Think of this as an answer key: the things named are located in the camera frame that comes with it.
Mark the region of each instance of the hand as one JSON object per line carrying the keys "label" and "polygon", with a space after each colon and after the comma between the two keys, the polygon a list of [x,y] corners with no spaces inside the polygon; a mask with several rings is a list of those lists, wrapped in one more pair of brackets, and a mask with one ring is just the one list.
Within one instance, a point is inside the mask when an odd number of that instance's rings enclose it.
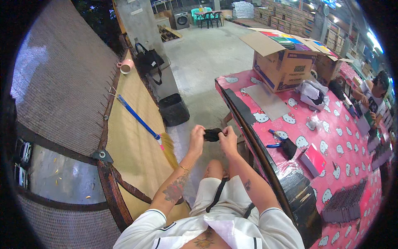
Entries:
{"label": "hand", "polygon": [[188,153],[193,153],[196,156],[201,156],[203,152],[203,143],[205,139],[203,135],[205,134],[205,129],[201,125],[196,125],[189,136],[189,150]]}
{"label": "hand", "polygon": [[376,121],[376,114],[374,112],[370,112],[370,114],[373,121]]}
{"label": "hand", "polygon": [[368,100],[368,98],[365,95],[363,95],[361,97],[361,102],[362,102],[364,107],[369,108],[369,100]]}
{"label": "hand", "polygon": [[219,138],[221,149],[227,157],[238,153],[238,149],[236,147],[238,137],[232,129],[232,126],[228,126],[223,129],[222,132],[219,133]]}

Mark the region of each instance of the fluorescent light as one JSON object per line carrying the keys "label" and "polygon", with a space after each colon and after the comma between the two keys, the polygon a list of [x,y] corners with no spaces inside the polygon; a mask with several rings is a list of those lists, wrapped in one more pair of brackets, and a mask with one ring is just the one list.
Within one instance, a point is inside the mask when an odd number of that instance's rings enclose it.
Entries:
{"label": "fluorescent light", "polygon": [[376,38],[370,33],[367,33],[369,39],[373,42],[373,47],[376,47],[380,50],[381,53],[384,53],[383,49],[381,48],[380,44],[378,43],[378,41],[376,40]]}

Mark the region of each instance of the trash bin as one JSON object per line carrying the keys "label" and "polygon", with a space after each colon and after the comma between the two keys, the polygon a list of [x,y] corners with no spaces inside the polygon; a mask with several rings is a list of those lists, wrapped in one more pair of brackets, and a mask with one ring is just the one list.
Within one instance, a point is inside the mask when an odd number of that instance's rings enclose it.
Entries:
{"label": "trash bin", "polygon": [[180,125],[189,120],[189,111],[178,93],[159,101],[159,111],[167,127]]}

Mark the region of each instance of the washing machine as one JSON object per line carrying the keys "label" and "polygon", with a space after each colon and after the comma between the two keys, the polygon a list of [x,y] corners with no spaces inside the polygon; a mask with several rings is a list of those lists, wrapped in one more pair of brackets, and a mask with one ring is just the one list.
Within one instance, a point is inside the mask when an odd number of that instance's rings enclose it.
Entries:
{"label": "washing machine", "polygon": [[176,14],[174,19],[176,20],[177,30],[189,27],[188,12]]}

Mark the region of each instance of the white shirt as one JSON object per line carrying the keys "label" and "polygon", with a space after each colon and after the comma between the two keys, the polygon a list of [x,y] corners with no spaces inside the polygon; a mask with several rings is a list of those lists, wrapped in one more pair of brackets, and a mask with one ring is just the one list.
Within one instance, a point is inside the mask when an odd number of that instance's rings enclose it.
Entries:
{"label": "white shirt", "polygon": [[371,112],[374,112],[376,114],[376,117],[380,114],[381,116],[384,115],[386,112],[386,103],[384,103],[383,98],[376,98],[372,91],[370,90],[368,84],[366,81],[359,85],[359,87],[362,90],[362,93],[368,98],[369,100],[369,108],[364,107],[361,104],[361,111],[363,114],[365,114],[368,110]]}
{"label": "white shirt", "polygon": [[233,249],[304,248],[292,221],[278,208],[262,212],[258,226],[245,218],[222,212],[209,212],[165,225],[166,216],[157,209],[149,209],[120,235],[113,248],[178,249],[208,226]]}

